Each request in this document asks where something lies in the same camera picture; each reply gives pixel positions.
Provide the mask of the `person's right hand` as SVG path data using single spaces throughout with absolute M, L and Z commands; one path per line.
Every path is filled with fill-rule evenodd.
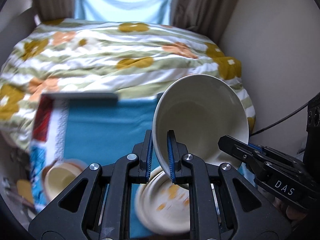
M 277 197 L 274 198 L 273 205 L 282 215 L 287 217 L 292 222 L 301 221 L 306 217 L 305 213 L 297 211 L 294 208 L 286 205 Z

